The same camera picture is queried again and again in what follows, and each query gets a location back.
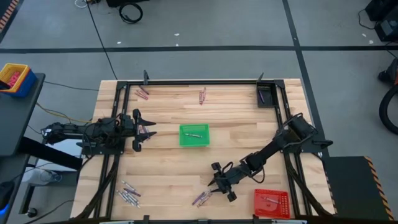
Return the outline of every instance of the gray floor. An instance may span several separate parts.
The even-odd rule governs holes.
[[[88,10],[73,2],[25,0],[0,48],[101,47]],[[358,25],[357,13],[368,2],[289,0],[301,46],[382,45],[374,31]],[[104,0],[91,7],[105,47],[293,46],[282,0],[150,0],[140,5],[144,17],[136,25],[123,23]],[[398,137],[386,131],[377,113],[388,87],[376,76],[393,57],[385,51],[314,51],[303,56],[325,134],[335,142],[330,154],[372,157],[392,211],[398,213]],[[293,50],[124,52],[109,53],[109,58],[120,79],[142,78],[143,69],[151,78],[257,78],[261,72],[266,78],[302,77]],[[0,54],[0,64],[7,62],[28,64],[34,72],[46,73],[47,81],[75,87],[98,88],[101,80],[113,79],[104,53]],[[95,92],[45,84],[39,103],[90,119],[95,100]],[[396,123],[397,110],[398,101],[393,101],[389,111]],[[30,125],[40,129],[55,121],[65,122],[36,108]],[[41,140],[29,129],[25,135]],[[45,213],[72,199],[74,192],[74,186],[44,187],[32,204]],[[65,205],[38,223],[65,220],[71,207]],[[26,221],[12,211],[10,223]]]

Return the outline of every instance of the black metal frame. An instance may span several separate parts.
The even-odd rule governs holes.
[[[112,110],[112,118],[116,117],[116,113],[118,111],[118,105],[119,105],[119,99],[120,99],[120,94],[121,90],[125,89],[124,92],[124,100],[123,100],[123,107],[122,107],[122,112],[121,114],[126,114],[127,113],[127,105],[129,101],[129,94],[130,94],[130,88],[134,85],[256,85],[257,80],[148,80],[149,78],[145,76],[144,72],[144,81],[118,81],[116,85],[116,92],[114,96],[114,103],[113,103],[113,110]],[[290,106],[289,102],[287,100],[287,94],[285,90],[285,85],[283,80],[269,80],[269,82],[274,82],[276,87],[279,87],[282,93],[282,101],[284,104],[284,109],[286,113],[286,118],[289,119],[292,115],[290,114]],[[278,105],[274,107],[275,113],[276,113],[276,118],[279,127],[283,126],[283,120],[282,120],[282,115],[280,112],[280,105],[279,105],[279,99],[278,99]],[[289,152],[283,152],[284,153],[284,159],[285,163],[290,163],[290,154]],[[304,179],[304,174],[303,174],[303,169],[302,169],[302,163],[300,160],[299,153],[294,154],[295,157],[295,163],[296,163],[296,169],[298,171],[298,176],[300,179],[305,183]],[[120,161],[120,155],[115,155],[114,156],[114,163],[116,163],[117,167],[119,166],[119,161]],[[99,178],[99,186],[104,182],[104,179],[107,174],[108,170],[108,164],[109,164],[109,155],[104,155],[104,161],[103,165],[101,168],[101,175]],[[116,179],[115,177],[110,184],[109,188],[109,197],[108,197],[108,202],[106,206],[106,218],[111,218],[112,214],[112,206],[113,206],[113,199],[114,199],[114,193],[115,193],[115,186],[116,186]],[[289,175],[288,173],[288,181],[289,181],[289,189],[290,189],[290,196],[292,199],[293,203],[293,210],[295,213],[295,216],[300,215],[300,209],[299,209],[299,201],[297,198],[297,193],[296,193],[296,188],[295,188],[295,182],[293,178]],[[312,215],[311,212],[311,206],[306,199],[306,197],[303,194],[303,202],[305,205],[305,211],[307,215]],[[101,210],[101,200],[99,200],[98,204],[95,207],[94,211],[94,218],[98,218],[100,216],[100,210]],[[149,222],[149,216],[144,217],[144,220],[135,220],[134,223],[148,223]],[[156,220],[156,223],[186,223],[186,222],[192,222],[192,220]],[[220,222],[220,223],[269,223],[269,220],[259,220],[257,217],[253,217],[253,219],[247,219],[247,220],[212,220],[212,223],[214,222]]]

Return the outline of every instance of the wooden tabletop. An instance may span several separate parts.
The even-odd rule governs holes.
[[[310,122],[300,80],[285,79],[285,85],[291,113],[303,113]],[[149,126],[149,130],[157,134],[142,144],[142,152],[134,152],[133,138],[127,139],[116,188],[124,187],[122,180],[129,182],[142,194],[141,208],[126,204],[115,194],[113,220],[142,220],[144,215],[150,215],[151,220],[246,219],[254,213],[254,189],[289,191],[284,158],[277,153],[267,160],[263,184],[245,178],[233,186],[238,197],[235,201],[229,202],[226,195],[216,193],[200,208],[191,205],[208,188],[214,173],[213,162],[220,162],[222,166],[229,161],[238,164],[244,156],[267,145],[278,127],[274,109],[257,107],[255,85],[207,85],[206,101],[199,105],[199,91],[203,87],[148,86],[147,101],[134,94],[137,86],[132,87],[127,113],[132,115],[134,108],[140,109],[145,120],[157,123]],[[111,116],[115,88],[116,81],[101,82],[93,120]],[[180,124],[198,123],[210,125],[210,145],[180,147]],[[334,213],[321,160],[312,154],[301,154],[301,159],[308,188],[326,210]],[[81,171],[71,217],[78,215],[96,192],[102,161],[103,156],[95,156]],[[296,189],[300,211],[304,214],[301,191],[297,186]],[[106,192],[102,215],[107,197]],[[291,200],[290,213],[294,215]]]

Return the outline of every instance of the red plastic basket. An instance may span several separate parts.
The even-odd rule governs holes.
[[[259,217],[290,218],[289,195],[279,190],[254,191],[254,214]]]

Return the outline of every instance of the orange and blue box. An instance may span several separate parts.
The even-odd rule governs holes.
[[[14,72],[20,73],[15,85],[8,90],[0,90],[0,93],[10,96],[25,97],[29,93],[37,77],[27,65],[7,63],[0,72],[0,80],[4,83],[9,83]]]

